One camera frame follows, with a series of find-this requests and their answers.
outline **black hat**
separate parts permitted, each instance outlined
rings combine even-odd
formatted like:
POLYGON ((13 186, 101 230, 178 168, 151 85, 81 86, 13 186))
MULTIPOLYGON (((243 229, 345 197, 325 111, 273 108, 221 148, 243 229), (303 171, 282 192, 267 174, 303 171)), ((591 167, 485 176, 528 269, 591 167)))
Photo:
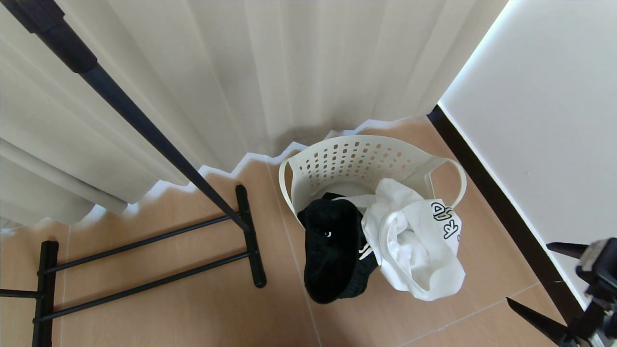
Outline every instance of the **black hat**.
POLYGON ((306 229, 304 286, 316 303, 362 294, 377 260, 362 232, 362 214, 348 200, 324 199, 311 202, 298 213, 306 229))

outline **baseboard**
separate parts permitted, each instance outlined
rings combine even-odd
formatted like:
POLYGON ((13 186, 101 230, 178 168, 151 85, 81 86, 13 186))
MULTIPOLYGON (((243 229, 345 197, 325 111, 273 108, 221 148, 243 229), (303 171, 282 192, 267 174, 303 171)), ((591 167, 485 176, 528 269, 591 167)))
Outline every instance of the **baseboard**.
POLYGON ((580 316, 581 305, 563 281, 555 264, 442 109, 436 106, 428 118, 523 253, 563 319, 571 322, 573 318, 580 316))

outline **clothes rack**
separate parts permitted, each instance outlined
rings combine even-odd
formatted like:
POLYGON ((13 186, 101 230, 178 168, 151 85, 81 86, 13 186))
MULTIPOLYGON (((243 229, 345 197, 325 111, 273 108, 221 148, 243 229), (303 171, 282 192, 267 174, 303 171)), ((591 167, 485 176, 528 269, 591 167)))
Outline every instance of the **clothes rack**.
POLYGON ((92 51, 65 22, 64 12, 62 12, 62 9, 54 0, 0 0, 0 2, 30 33, 36 34, 68 68, 79 74, 141 136, 148 140, 151 145, 225 213, 222 217, 199 222, 188 227, 179 228, 162 235, 153 236, 60 265, 57 264, 58 242, 44 241, 41 244, 39 270, 37 272, 37 290, 0 289, 0 296, 36 299, 32 346, 51 347, 52 321, 55 318, 137 294, 246 257, 249 258, 254 285, 257 288, 263 288, 266 285, 266 276, 259 253, 257 234, 255 233, 251 217, 246 188, 242 185, 236 187, 238 211, 234 211, 103 69, 92 51), (228 219, 231 219, 244 232, 247 248, 245 252, 129 290, 88 301, 87 303, 54 311, 54 288, 58 271, 145 246, 228 219))

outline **curtain fold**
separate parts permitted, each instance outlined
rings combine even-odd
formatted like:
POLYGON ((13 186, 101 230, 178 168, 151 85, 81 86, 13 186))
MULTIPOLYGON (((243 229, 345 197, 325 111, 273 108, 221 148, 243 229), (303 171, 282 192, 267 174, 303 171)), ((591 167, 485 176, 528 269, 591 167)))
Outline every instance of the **curtain fold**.
MULTIPOLYGON (((196 167, 427 114, 507 0, 57 0, 196 167)), ((0 216, 121 213, 186 179, 0 8, 0 216)))

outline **white plastic basket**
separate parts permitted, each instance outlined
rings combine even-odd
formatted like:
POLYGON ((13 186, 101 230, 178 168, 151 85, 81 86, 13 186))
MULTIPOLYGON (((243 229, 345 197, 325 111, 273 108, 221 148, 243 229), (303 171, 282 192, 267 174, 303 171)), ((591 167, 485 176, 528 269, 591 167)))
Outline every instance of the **white plastic basket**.
POLYGON ((375 194, 377 184, 386 177, 417 191, 424 199, 434 199, 431 172, 445 162, 453 164, 460 175, 461 188, 450 205, 454 208, 467 189, 463 167, 385 136, 351 135, 318 142, 283 161, 278 176, 285 201, 297 215, 326 192, 344 196, 375 194), (293 173, 291 197, 285 182, 287 165, 293 173))

